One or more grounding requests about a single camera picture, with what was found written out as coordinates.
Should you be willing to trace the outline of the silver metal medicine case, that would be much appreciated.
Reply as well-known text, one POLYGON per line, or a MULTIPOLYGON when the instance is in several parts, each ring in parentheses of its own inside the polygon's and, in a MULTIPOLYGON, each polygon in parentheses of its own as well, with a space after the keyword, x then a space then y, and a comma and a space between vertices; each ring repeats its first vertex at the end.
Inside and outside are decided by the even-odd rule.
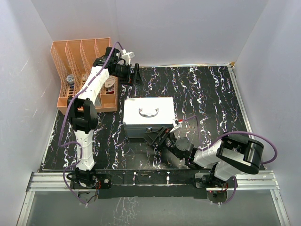
POLYGON ((138 97, 124 101, 123 125, 128 138, 142 138, 152 132, 178 125, 172 97, 138 97))

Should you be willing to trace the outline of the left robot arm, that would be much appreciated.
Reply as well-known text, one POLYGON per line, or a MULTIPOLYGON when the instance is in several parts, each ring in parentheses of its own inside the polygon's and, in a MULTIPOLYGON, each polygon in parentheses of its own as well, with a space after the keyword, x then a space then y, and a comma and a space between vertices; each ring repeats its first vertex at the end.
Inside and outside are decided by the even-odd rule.
POLYGON ((134 52, 107 47, 105 55, 97 58, 91 72, 74 99, 67 101, 68 118, 76 137, 77 163, 72 181, 81 186, 92 188, 97 182, 93 157, 93 134, 98 125, 95 107, 97 96, 110 76, 119 78, 126 85, 140 85, 139 65, 131 71, 134 52))

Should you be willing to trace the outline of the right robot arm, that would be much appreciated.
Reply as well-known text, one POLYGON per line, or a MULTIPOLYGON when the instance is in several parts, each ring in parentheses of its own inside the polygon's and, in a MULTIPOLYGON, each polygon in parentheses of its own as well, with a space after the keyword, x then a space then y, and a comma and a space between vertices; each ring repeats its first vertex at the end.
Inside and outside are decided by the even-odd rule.
POLYGON ((264 145, 237 133, 225 133, 214 144, 196 148, 186 137, 176 138, 173 132, 162 127, 145 132, 143 138, 158 149, 167 149, 192 170, 211 166, 209 174, 194 181, 201 187, 221 187, 231 177, 243 172, 255 175, 259 172, 264 145))

